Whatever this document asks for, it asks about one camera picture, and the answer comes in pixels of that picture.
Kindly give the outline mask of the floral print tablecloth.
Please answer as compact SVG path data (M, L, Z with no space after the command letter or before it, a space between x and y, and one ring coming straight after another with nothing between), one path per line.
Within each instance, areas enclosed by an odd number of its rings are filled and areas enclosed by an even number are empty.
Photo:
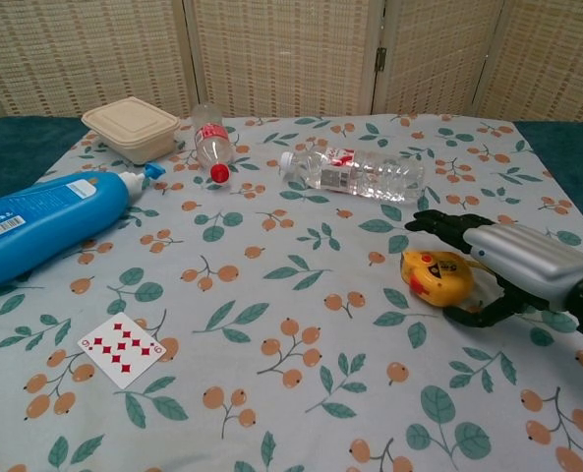
M0 472L583 472L583 336L527 308L449 322L402 281L412 209L285 176L287 150L426 168L419 208L583 252L583 214L510 122L230 119L231 183L184 123L118 222L0 287ZM124 389L78 340L125 313L166 353Z

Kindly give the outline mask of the yellow tape measure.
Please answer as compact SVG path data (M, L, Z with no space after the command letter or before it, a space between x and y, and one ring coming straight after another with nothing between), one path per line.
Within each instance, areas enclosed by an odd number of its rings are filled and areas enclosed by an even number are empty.
M410 290L440 308L457 306L470 296L475 286L474 269L492 272L454 252L405 251L400 260L401 277Z

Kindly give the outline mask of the blue pump detergent bottle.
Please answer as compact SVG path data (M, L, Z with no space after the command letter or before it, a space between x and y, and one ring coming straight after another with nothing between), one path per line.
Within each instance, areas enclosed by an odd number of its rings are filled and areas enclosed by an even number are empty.
M144 180L164 173L157 163L140 173L79 172L0 198L0 284L113 225Z

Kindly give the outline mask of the beige lidded food container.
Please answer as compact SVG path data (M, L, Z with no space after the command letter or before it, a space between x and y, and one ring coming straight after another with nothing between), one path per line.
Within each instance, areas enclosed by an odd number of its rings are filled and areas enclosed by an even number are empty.
M136 165L173 152L180 126L178 117L133 96L87 111L82 122Z

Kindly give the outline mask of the nine of diamonds card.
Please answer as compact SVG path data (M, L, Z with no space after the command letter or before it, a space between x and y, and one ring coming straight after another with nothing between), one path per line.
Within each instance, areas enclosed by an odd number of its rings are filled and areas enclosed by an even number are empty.
M166 348L121 312L78 340L91 361L120 389L157 362Z

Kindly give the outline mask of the clear bottle white cap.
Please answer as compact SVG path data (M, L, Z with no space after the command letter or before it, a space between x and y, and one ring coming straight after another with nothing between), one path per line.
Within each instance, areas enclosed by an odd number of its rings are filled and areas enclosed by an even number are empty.
M416 159L343 147L285 151L281 170L318 190L398 204L415 203L424 190L425 168Z

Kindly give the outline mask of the clear bottle red cap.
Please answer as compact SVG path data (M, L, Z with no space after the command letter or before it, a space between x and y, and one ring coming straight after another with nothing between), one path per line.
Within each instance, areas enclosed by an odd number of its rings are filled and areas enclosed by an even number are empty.
M192 111L192 121L196 130L194 141L200 166L213 183L227 184L230 179L229 165L233 161L233 148L223 126L221 110L212 103L200 103Z

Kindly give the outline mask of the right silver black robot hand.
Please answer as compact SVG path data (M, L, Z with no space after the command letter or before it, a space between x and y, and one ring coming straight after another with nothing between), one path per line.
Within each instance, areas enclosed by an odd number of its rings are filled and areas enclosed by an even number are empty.
M490 269L503 295L470 314L449 306L443 314L470 327L488 327L518 314L526 305L568 312L566 299L583 279L583 253L521 224L499 224L483 216L451 215L436 209L417 211L405 224L424 231Z

